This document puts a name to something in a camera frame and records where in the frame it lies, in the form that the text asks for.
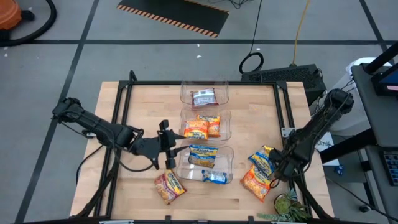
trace black metal frame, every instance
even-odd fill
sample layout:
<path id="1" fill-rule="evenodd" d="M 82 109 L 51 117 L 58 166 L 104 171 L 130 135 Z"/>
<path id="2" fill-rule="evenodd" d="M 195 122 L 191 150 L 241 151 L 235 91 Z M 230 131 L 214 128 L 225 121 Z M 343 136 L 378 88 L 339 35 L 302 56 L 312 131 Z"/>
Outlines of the black metal frame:
<path id="1" fill-rule="evenodd" d="M 132 87 L 133 85 L 181 85 L 181 81 L 137 81 L 135 76 L 132 75 L 134 74 L 133 72 L 130 73 L 130 80 L 126 81 L 119 81 L 118 85 L 118 92 L 116 93 L 116 101 L 114 104 L 114 110 L 113 110 L 113 117 L 112 117 L 112 123 L 116 123 L 118 120 L 118 113 L 120 110 L 120 104 L 121 104 L 121 98 L 122 98 L 122 93 L 125 88 L 127 88 L 127 93 L 126 93 L 126 98 L 124 101 L 124 108 L 123 108 L 123 114 L 122 114 L 122 121 L 121 124 L 126 124 L 127 122 L 127 113 L 129 111 L 129 105 L 130 105 L 130 100 L 131 100 L 131 93 L 132 93 Z M 203 82 L 197 82 L 198 85 L 214 85 L 215 81 L 203 81 Z M 229 82 L 229 85 L 266 85 L 266 86 L 272 86 L 274 89 L 274 97 L 275 97 L 275 107 L 277 110 L 277 115 L 278 115 L 278 122 L 279 122 L 279 130 L 280 130 L 280 136 L 282 139 L 282 144 L 284 144 L 284 137 L 282 135 L 282 128 L 285 127 L 284 123 L 284 118 L 283 118 L 283 113 L 282 113 L 282 107 L 280 104 L 280 98 L 279 98 L 279 88 L 282 89 L 282 92 L 284 94 L 284 103 L 286 107 L 286 112 L 287 112 L 287 119 L 289 121 L 289 127 L 293 128 L 294 127 L 294 119 L 293 119 L 293 114 L 292 114 L 292 109 L 290 106 L 290 100 L 289 100 L 289 94 L 287 93 L 287 85 L 286 82 L 260 82 L 260 83 L 255 83 L 255 82 L 239 82 L 239 81 L 231 81 Z M 106 178 L 106 175 L 108 173 L 109 169 L 109 163 L 110 163 L 110 158 L 111 158 L 111 148 L 108 147 L 106 149 L 105 157 L 104 157 L 104 163 L 103 163 L 103 168 L 101 172 L 101 179 L 99 184 L 103 184 L 104 180 Z M 114 201 L 114 195 L 116 191 L 116 182 L 118 178 L 118 167 L 119 165 L 114 163 L 113 166 L 116 166 L 116 172 L 114 174 L 114 177 L 111 181 L 111 185 L 109 188 L 109 196 L 108 196 L 108 202 L 106 205 L 106 218 L 111 218 L 112 214 L 112 209 L 113 209 L 113 201 Z M 301 183 L 305 185 L 305 178 L 301 177 Z M 295 189 L 295 184 L 293 180 L 289 180 L 289 187 Z M 101 211 L 101 206 L 102 206 L 102 196 L 99 198 L 99 200 L 96 203 L 95 210 L 94 210 L 94 217 L 98 217 L 100 215 Z M 312 216 L 312 211 L 311 208 L 309 207 L 307 199 L 304 197 L 303 198 L 304 205 L 308 206 L 307 212 L 311 214 Z M 249 216 L 248 217 L 249 223 L 269 223 L 269 222 L 255 222 L 254 217 Z M 156 222 L 159 223 L 158 220 L 135 220 L 134 222 L 143 222 L 143 223 L 151 223 L 151 222 Z M 170 223 L 171 217 L 166 216 L 164 223 Z M 242 222 L 229 222 L 228 223 L 247 223 L 245 221 Z"/>

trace gray floor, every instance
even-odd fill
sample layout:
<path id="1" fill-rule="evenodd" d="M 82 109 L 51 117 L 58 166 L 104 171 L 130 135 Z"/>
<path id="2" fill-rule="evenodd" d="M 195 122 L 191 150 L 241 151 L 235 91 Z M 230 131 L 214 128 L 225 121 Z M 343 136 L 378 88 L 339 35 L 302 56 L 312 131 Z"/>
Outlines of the gray floor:
<path id="1" fill-rule="evenodd" d="M 212 39 L 117 10 L 119 0 L 53 1 L 58 19 L 39 38 L 40 41 L 0 49 L 0 116 L 3 118 L 0 120 L 0 177 L 3 180 L 0 184 L 0 223 L 16 220 L 50 126 L 51 110 L 60 97 L 68 74 L 73 77 L 68 96 L 79 98 L 88 110 L 95 108 L 101 82 L 126 79 L 130 69 L 135 71 L 139 80 L 239 80 L 238 65 L 250 50 L 250 45 L 235 44 L 234 40 L 251 40 L 259 6 L 259 0 L 249 1 L 239 10 L 226 1 L 214 4 L 230 11 L 228 20 L 216 44 L 197 46 L 196 42 Z M 44 0 L 18 2 L 23 9 L 31 8 L 36 21 L 18 27 L 13 38 L 36 30 L 49 16 Z M 398 2 L 364 2 L 382 39 L 389 42 L 377 39 L 359 0 L 317 0 L 312 1 L 308 9 L 300 40 L 320 42 L 300 44 L 296 64 L 315 63 L 323 70 L 327 87 L 332 87 L 340 79 L 351 61 L 375 57 L 382 52 L 384 44 L 398 40 L 397 16 L 394 16 Z M 93 6 L 93 20 L 87 23 Z M 263 69 L 286 67 L 291 63 L 292 41 L 271 44 L 271 40 L 294 40 L 304 6 L 305 0 L 263 0 L 256 40 L 265 41 L 254 46 L 254 50 L 259 49 L 257 51 L 264 54 Z M 87 44 L 83 46 L 85 35 L 82 34 L 86 24 L 89 30 Z M 46 40 L 61 40 L 61 44 Z M 110 42 L 94 44 L 92 40 L 137 41 L 120 45 Z M 140 40 L 165 41 L 151 44 Z M 171 44 L 167 40 L 197 41 Z M 249 61 L 244 70 L 254 66 L 255 60 Z M 26 213 L 26 222 L 68 217 L 75 193 L 74 175 L 83 158 L 85 144 L 84 139 L 63 126 L 56 128 Z M 374 212 L 366 214 L 367 218 L 361 217 L 357 211 L 358 202 L 333 184 L 328 185 L 337 217 L 382 222 Z M 349 187 L 366 198 L 361 185 Z"/>

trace wooden tabletop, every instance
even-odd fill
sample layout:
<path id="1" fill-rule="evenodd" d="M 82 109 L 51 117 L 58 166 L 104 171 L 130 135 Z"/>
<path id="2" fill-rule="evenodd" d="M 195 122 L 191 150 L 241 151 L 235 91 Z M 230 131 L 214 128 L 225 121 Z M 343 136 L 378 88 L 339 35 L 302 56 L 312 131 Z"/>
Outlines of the wooden tabletop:
<path id="1" fill-rule="evenodd" d="M 117 82 L 103 82 L 99 93 L 95 114 L 111 121 Z M 310 112 L 302 83 L 288 83 L 290 104 L 296 128 L 301 128 L 310 120 Z M 280 102 L 284 111 L 283 94 Z M 135 85 L 132 89 L 127 124 L 145 130 L 144 137 L 156 136 L 159 123 L 167 119 L 170 129 L 176 133 L 180 128 L 180 86 L 177 85 Z M 154 179 L 164 172 L 165 156 L 159 157 L 160 170 L 154 168 L 132 173 L 119 169 L 117 190 L 114 198 L 112 219 L 163 220 L 171 215 L 173 220 L 247 220 L 257 213 L 275 213 L 273 201 L 277 195 L 288 190 L 287 183 L 280 183 L 261 203 L 252 193 L 239 183 L 250 169 L 247 158 L 262 145 L 282 149 L 279 123 L 275 108 L 275 98 L 271 86 L 229 86 L 229 102 L 226 109 L 231 111 L 232 137 L 226 146 L 234 149 L 233 180 L 227 185 L 215 185 L 194 180 L 180 179 L 187 192 L 170 205 L 166 205 L 156 191 Z M 97 140 L 88 141 L 85 157 L 99 146 Z M 79 183 L 73 200 L 71 215 L 75 215 L 92 197 L 100 180 L 105 150 L 88 159 L 80 172 Z M 147 167 L 150 161 L 142 156 L 122 152 L 122 161 L 133 169 Z M 328 187 L 319 153 L 314 153 L 311 167 L 305 174 L 307 187 L 324 210 L 333 216 Z M 104 193 L 106 205 L 108 191 Z"/>

